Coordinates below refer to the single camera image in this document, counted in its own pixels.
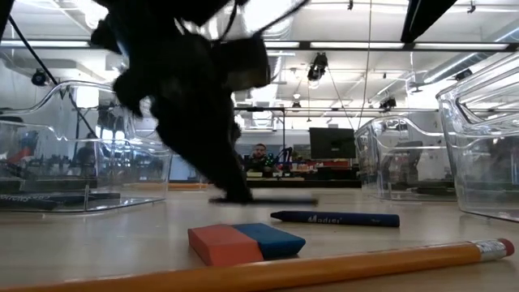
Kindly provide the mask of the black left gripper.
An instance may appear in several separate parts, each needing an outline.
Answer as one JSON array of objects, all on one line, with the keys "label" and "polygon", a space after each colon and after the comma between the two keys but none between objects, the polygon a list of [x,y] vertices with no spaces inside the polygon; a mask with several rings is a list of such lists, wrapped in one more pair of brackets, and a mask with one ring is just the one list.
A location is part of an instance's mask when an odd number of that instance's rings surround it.
[{"label": "black left gripper", "polygon": [[[236,40],[215,43],[202,36],[118,42],[129,58],[129,68],[114,82],[121,104],[143,115],[140,102],[152,98],[152,115],[159,120],[157,133],[174,152],[191,164],[229,202],[250,202],[253,197],[234,146],[241,131],[234,121],[229,73],[238,65]],[[198,117],[217,133],[202,138],[174,121]]]}]

